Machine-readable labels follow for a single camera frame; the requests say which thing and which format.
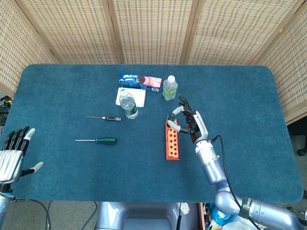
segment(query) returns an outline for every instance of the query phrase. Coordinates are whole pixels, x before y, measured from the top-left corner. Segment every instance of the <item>wicker screen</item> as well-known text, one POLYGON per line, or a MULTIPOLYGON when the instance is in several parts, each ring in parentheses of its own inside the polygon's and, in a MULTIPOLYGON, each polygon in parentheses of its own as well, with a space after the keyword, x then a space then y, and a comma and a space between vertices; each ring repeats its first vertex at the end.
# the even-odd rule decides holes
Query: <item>wicker screen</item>
POLYGON ((179 64, 192 0, 114 0, 125 62, 179 64))
POLYGON ((101 0, 24 0, 21 6, 61 62, 117 62, 101 0))
POLYGON ((205 0, 188 64, 248 64, 295 2, 205 0))
POLYGON ((307 101, 306 19, 307 9, 259 62, 273 71, 285 113, 307 101))
POLYGON ((0 84, 13 97, 26 66, 54 61, 8 0, 0 0, 0 32, 0 84))

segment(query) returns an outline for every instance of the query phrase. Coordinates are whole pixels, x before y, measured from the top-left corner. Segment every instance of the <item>water bottle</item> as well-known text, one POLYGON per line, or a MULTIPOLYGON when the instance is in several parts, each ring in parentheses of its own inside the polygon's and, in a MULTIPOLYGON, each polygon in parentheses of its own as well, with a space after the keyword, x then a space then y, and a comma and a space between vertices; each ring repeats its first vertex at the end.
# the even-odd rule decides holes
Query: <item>water bottle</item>
POLYGON ((169 101, 175 98, 178 84, 173 75, 168 76, 167 80, 163 82, 163 96, 165 100, 169 101))
POLYGON ((124 109, 124 112, 129 119, 135 119, 138 116, 138 108, 136 107, 133 96, 125 89, 120 91, 119 97, 120 106, 124 109))

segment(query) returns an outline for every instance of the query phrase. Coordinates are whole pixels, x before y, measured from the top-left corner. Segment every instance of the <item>blue tabletop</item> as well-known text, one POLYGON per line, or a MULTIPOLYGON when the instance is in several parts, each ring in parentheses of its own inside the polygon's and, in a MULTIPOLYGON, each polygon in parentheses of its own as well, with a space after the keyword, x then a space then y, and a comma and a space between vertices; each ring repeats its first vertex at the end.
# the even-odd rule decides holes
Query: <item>blue tabletop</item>
MULTIPOLYGON (((226 164, 237 195, 271 203, 296 202, 303 188, 272 72, 264 66, 67 65, 28 66, 3 132, 36 128, 24 168, 36 174, 12 187, 18 198, 212 202, 189 135, 179 134, 179 161, 165 159, 165 120, 184 96, 198 110, 209 137, 224 139, 226 164), (136 120, 115 105, 121 72, 166 79, 176 98, 146 92, 136 120), (121 122, 86 116, 120 116, 121 122), (116 137, 108 146, 75 139, 116 137)), ((186 126, 183 115, 179 124, 186 126)), ((220 144, 213 144, 221 153, 220 144)))

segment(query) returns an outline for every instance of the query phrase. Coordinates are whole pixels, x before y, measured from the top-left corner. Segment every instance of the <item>cable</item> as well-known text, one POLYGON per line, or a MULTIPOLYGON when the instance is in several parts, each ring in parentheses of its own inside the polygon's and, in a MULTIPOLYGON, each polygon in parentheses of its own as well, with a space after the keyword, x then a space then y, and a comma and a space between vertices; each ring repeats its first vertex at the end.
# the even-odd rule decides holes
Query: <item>cable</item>
POLYGON ((176 230, 180 230, 180 224, 181 224, 181 214, 180 214, 180 210, 181 210, 181 202, 180 202, 180 205, 179 205, 179 216, 178 216, 178 219, 177 219, 176 230))
MULTIPOLYGON (((48 204, 48 208, 47 208, 47 211, 49 212, 49 209, 50 209, 50 205, 52 203, 52 200, 49 201, 49 204, 48 204)), ((46 224, 45 224, 45 230, 47 230, 47 217, 46 217, 46 224)))
MULTIPOLYGON (((227 180, 227 182, 228 182, 228 186, 229 186, 230 192, 231 192, 231 194, 232 194, 232 196, 233 196, 233 198, 234 198, 236 204, 239 206, 240 211, 241 211, 242 206, 239 204, 239 202, 238 202, 238 200, 237 200, 237 198, 236 198, 236 196, 235 196, 235 193, 234 193, 234 191, 233 191, 233 189, 232 189, 232 186, 230 185, 230 182, 229 182, 228 173, 227 173, 227 169, 226 169, 226 160, 225 160, 224 143, 223 143, 223 139, 222 139, 221 135, 217 135, 215 138, 213 138, 213 139, 211 140, 211 142, 215 142, 217 138, 220 138, 220 141, 221 141, 222 155, 223 155, 223 166, 224 166, 224 172, 225 172, 226 180, 227 180)), ((257 228, 257 230, 261 230, 261 229, 256 225, 256 223, 255 223, 250 217, 248 217, 248 219, 249 219, 249 221, 257 228)))
POLYGON ((46 212, 46 215, 47 215, 47 219, 48 219, 48 224, 49 224, 49 230, 51 230, 51 221, 50 221, 50 216, 49 216, 49 213, 45 207, 45 205, 43 205, 41 202, 39 202, 38 200, 33 200, 33 199, 17 199, 15 200, 14 202, 23 202, 23 201, 33 201, 33 202, 36 202, 38 203, 40 206, 43 207, 43 209, 45 210, 46 212))
POLYGON ((95 215, 95 213, 96 213, 96 210, 97 210, 97 207, 98 207, 98 205, 97 205, 97 203, 96 203, 96 201, 94 201, 94 203, 95 203, 95 210, 94 210, 94 212, 91 214, 91 216, 89 217, 89 219, 86 221, 86 223, 83 225, 83 227, 81 228, 81 230, 83 230, 84 228, 85 228, 85 226, 88 224, 88 222, 92 219, 92 217, 95 215))

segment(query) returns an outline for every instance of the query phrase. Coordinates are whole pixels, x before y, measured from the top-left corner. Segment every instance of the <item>white card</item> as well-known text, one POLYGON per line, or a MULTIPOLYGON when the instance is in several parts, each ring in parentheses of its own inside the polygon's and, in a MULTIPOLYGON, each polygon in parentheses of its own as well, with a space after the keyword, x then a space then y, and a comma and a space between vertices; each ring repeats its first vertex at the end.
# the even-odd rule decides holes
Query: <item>white card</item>
POLYGON ((131 95, 133 96, 133 98, 135 100, 135 103, 136 103, 137 107, 144 107, 146 90, 134 89, 134 88, 123 88, 123 87, 118 88, 117 96, 116 96, 116 101, 115 101, 116 105, 120 105, 120 103, 119 103, 119 96, 120 96, 120 91, 122 89, 125 89, 127 92, 131 93, 131 95))

